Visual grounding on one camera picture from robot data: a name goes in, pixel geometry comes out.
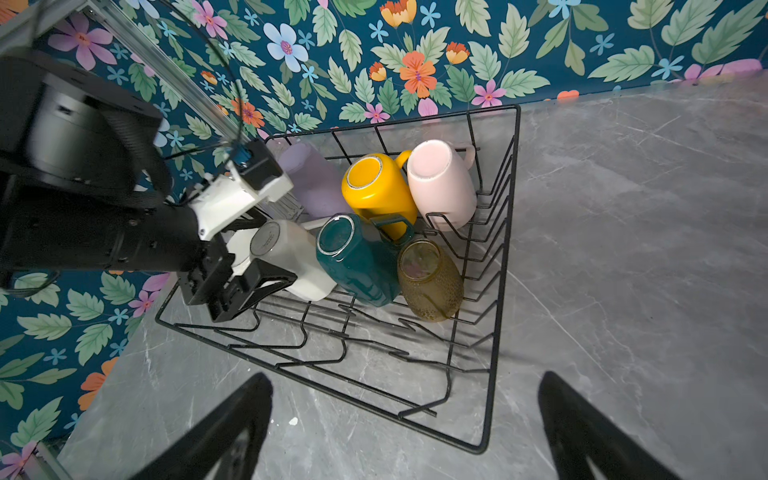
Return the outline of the olive glass cup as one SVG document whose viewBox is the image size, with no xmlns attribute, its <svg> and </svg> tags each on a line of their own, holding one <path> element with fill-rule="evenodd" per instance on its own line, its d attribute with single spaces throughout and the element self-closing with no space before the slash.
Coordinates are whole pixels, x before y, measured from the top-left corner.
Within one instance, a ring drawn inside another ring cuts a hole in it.
<svg viewBox="0 0 768 480">
<path fill-rule="evenodd" d="M 435 242 L 415 239 L 397 259 L 402 295 L 411 311 L 426 322 L 453 318 L 464 300 L 464 282 L 452 258 Z"/>
</svg>

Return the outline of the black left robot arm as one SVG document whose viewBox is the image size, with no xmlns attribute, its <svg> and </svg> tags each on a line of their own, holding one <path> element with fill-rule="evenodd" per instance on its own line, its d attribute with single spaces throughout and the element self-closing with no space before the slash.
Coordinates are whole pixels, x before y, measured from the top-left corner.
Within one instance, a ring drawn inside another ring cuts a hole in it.
<svg viewBox="0 0 768 480">
<path fill-rule="evenodd" d="M 1 288 L 44 270 L 175 272 L 184 300 L 230 321 L 296 275 L 226 246 L 243 215 L 292 187 L 265 143 L 234 142 L 225 172 L 169 202 L 173 179 L 154 138 L 162 114 L 126 90 L 29 48 L 1 58 Z"/>
</svg>

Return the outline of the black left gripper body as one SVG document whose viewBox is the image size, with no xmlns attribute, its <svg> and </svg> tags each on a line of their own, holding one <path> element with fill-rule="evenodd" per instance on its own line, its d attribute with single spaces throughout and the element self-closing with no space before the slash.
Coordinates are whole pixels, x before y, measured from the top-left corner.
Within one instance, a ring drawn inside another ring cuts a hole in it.
<svg viewBox="0 0 768 480">
<path fill-rule="evenodd" d="M 222 287 L 235 275 L 241 275 L 233 272 L 235 255 L 227 249 L 227 241 L 239 230 L 249 229 L 229 231 L 228 239 L 225 239 L 224 234 L 217 234 L 213 240 L 206 242 L 194 268 L 179 275 L 179 287 L 187 305 L 207 306 L 215 289 Z"/>
</svg>

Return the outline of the dark green mug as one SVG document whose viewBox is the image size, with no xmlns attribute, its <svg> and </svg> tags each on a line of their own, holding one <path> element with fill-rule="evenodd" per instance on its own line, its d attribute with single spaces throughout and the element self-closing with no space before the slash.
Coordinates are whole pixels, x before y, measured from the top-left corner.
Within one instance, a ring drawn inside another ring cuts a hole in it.
<svg viewBox="0 0 768 480">
<path fill-rule="evenodd" d="M 321 227 L 316 238 L 316 258 L 326 273 L 359 301 L 374 307 L 392 303 L 401 293 L 397 258 L 405 243 L 396 243 L 383 231 L 385 225 L 408 221 L 400 215 L 367 220 L 354 213 L 336 214 Z"/>
</svg>

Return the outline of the lilac cup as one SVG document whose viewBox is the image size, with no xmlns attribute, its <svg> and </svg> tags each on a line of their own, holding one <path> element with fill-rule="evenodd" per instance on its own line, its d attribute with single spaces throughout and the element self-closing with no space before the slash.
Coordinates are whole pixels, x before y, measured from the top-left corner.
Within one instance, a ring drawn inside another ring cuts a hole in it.
<svg viewBox="0 0 768 480">
<path fill-rule="evenodd" d="M 291 193 L 309 217 L 352 213 L 342 194 L 342 172 L 311 144 L 291 145 L 280 154 L 278 163 L 293 183 Z"/>
</svg>

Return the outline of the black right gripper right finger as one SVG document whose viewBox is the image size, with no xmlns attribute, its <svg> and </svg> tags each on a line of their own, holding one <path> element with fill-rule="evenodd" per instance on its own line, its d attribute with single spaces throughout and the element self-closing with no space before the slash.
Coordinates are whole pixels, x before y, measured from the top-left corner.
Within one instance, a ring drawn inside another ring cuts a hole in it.
<svg viewBox="0 0 768 480">
<path fill-rule="evenodd" d="M 537 392 L 544 432 L 560 479 L 676 479 L 678 475 L 620 430 L 553 371 Z"/>
</svg>

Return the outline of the yellow mug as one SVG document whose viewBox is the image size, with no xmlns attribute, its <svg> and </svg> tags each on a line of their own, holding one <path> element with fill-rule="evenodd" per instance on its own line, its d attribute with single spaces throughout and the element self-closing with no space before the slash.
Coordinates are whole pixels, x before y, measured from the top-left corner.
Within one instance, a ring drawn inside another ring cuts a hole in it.
<svg viewBox="0 0 768 480">
<path fill-rule="evenodd" d="M 381 153 L 370 153 L 348 167 L 342 182 L 342 195 L 347 204 L 360 217 L 370 220 L 374 217 L 400 215 L 408 223 L 398 222 L 385 225 L 383 231 L 396 243 L 407 242 L 418 216 L 418 209 L 412 198 L 401 167 L 391 157 Z"/>
</svg>

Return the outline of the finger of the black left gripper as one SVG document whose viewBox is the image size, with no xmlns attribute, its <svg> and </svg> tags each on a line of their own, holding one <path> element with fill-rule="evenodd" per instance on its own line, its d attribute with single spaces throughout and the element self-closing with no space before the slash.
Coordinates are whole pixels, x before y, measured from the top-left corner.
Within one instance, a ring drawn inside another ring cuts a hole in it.
<svg viewBox="0 0 768 480">
<path fill-rule="evenodd" d="M 271 263 L 255 259 L 241 275 L 235 275 L 214 290 L 207 301 L 214 323 L 228 322 L 258 305 L 268 296 L 287 289 L 297 275 Z"/>
</svg>

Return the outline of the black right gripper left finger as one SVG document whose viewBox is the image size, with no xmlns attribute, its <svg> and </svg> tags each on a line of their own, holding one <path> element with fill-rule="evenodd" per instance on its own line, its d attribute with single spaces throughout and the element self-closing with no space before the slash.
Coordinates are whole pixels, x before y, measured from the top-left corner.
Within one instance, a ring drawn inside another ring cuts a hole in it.
<svg viewBox="0 0 768 480">
<path fill-rule="evenodd" d="M 135 479 L 250 479 L 267 437 L 273 385 L 257 373 Z"/>
</svg>

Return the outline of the pale pink mug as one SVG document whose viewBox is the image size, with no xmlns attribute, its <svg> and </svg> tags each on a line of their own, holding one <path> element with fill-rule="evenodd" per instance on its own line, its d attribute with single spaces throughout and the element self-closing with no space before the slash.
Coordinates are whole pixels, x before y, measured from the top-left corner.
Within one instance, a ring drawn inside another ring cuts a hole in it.
<svg viewBox="0 0 768 480">
<path fill-rule="evenodd" d="M 407 160 L 407 178 L 413 200 L 423 219 L 441 231 L 464 227 L 477 208 L 477 193 L 470 174 L 476 149 L 458 152 L 442 140 L 420 143 Z"/>
</svg>

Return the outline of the cream white mug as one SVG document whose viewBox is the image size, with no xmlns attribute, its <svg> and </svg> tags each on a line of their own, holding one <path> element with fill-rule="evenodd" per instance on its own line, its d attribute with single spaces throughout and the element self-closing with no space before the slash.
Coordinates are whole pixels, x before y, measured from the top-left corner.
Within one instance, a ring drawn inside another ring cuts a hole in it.
<svg viewBox="0 0 768 480">
<path fill-rule="evenodd" d="M 256 259 L 294 273 L 297 279 L 287 291 L 304 301 L 320 301 L 337 285 L 316 258 L 315 237 L 295 222 L 269 220 L 260 228 L 236 231 L 227 249 L 235 255 L 235 274 Z"/>
</svg>

